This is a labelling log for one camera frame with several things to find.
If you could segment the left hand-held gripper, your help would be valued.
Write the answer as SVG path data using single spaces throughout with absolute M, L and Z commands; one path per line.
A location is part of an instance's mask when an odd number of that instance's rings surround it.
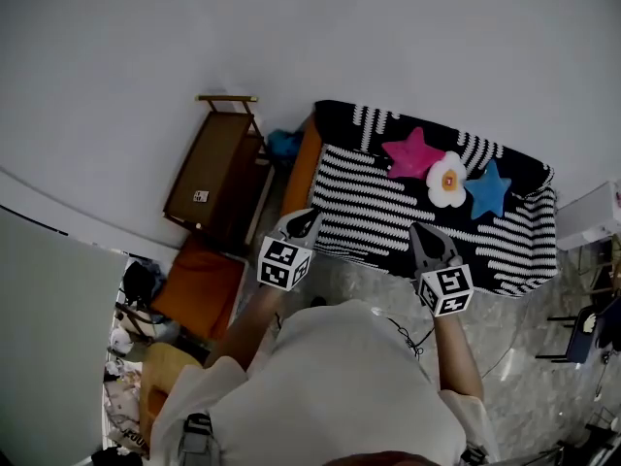
M 321 222 L 322 213 L 312 208 L 282 216 L 277 231 L 263 240 L 256 279 L 280 290 L 293 289 L 309 271 Z

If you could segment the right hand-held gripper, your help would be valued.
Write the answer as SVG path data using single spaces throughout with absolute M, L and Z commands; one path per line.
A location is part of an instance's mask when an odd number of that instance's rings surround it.
M 437 227 L 413 223 L 409 229 L 416 293 L 433 317 L 464 312 L 474 295 L 470 267 L 452 239 Z

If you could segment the black white striped blanket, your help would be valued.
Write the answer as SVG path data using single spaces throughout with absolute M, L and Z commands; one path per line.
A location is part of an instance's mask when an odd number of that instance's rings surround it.
M 322 151 L 310 204 L 322 213 L 316 248 L 326 254 L 408 278 L 409 229 L 420 222 L 449 236 L 481 291 L 517 298 L 557 273 L 553 169 L 531 156 L 432 121 L 387 110 L 322 100 L 314 106 Z M 456 152 L 476 180 L 495 160 L 511 179 L 504 215 L 472 220 L 473 198 L 459 208 L 437 208 L 426 177 L 389 179 L 392 159 L 381 145 L 421 127 L 425 142 Z

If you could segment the white flower pillow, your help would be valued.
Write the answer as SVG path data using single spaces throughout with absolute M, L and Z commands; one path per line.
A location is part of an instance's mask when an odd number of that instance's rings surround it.
M 461 207 L 466 200 L 466 179 L 467 169 L 460 156 L 454 151 L 448 151 L 427 173 L 426 184 L 430 202 L 441 209 Z

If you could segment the blue star pillow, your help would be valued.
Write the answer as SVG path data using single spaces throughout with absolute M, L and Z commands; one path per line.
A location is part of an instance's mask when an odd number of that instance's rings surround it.
M 500 175 L 495 160 L 491 160 L 486 165 L 480 178 L 465 181 L 464 188 L 473 198 L 471 219 L 478 219 L 486 213 L 502 217 L 505 197 L 510 186 L 511 179 Z

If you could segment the pink star pillow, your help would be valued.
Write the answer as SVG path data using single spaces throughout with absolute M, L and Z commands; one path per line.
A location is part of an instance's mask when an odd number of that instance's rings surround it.
M 421 127 L 414 128 L 404 140 L 385 142 L 381 148 L 392 159 L 392 165 L 387 173 L 389 179 L 422 180 L 428 170 L 445 155 L 443 150 L 429 146 L 425 142 Z

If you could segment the orange seat cushion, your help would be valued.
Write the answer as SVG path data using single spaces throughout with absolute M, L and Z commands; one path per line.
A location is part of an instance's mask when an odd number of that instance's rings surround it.
M 196 337 L 219 340 L 227 331 L 244 272 L 244 261 L 190 235 L 151 307 Z

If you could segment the person's left forearm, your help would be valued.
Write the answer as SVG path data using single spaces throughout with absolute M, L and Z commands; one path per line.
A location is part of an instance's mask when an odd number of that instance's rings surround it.
M 211 350 L 204 368 L 212 367 L 222 357 L 229 357 L 246 371 L 278 312 L 284 293 L 272 286 L 260 286 Z

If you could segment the person's right forearm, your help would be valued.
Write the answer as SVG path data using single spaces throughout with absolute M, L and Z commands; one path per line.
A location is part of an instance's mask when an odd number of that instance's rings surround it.
M 441 390 L 484 400 L 482 378 L 457 315 L 434 318 Z

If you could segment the teal cloth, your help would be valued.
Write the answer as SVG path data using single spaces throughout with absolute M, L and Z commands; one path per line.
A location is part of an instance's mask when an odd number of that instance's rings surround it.
M 274 130 L 268 135 L 268 149 L 277 160 L 294 162 L 303 139 L 301 131 Z

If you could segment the white cabinet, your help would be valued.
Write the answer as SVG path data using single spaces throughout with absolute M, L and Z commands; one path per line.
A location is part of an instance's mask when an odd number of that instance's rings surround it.
M 621 180 L 604 183 L 560 209 L 556 225 L 560 250 L 621 234 Z

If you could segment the black round bag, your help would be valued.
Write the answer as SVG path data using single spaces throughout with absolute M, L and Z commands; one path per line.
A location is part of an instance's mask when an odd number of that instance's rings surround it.
M 121 291 L 130 305 L 136 303 L 148 306 L 155 285 L 154 275 L 140 262 L 135 261 L 125 270 Z

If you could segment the blue chair with black legs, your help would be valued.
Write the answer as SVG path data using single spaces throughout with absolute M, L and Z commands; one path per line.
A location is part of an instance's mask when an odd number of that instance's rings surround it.
M 564 322 L 571 331 L 564 353 L 537 354 L 535 359 L 552 363 L 583 364 L 593 345 L 621 351 L 621 296 L 614 298 L 605 307 L 590 305 L 582 308 L 575 316 L 549 316 L 547 321 Z

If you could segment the pile of household clutter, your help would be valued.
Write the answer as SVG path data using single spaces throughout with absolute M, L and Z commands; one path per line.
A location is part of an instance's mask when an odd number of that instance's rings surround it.
M 108 349 L 103 381 L 103 406 L 109 422 L 121 431 L 140 428 L 142 362 L 126 360 Z

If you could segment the white printed tote bag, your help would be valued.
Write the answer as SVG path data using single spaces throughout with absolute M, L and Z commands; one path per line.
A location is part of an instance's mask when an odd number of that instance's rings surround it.
M 142 456 L 148 455 L 148 445 L 143 436 L 132 429 L 119 430 L 112 428 L 108 433 L 108 438 L 132 452 Z

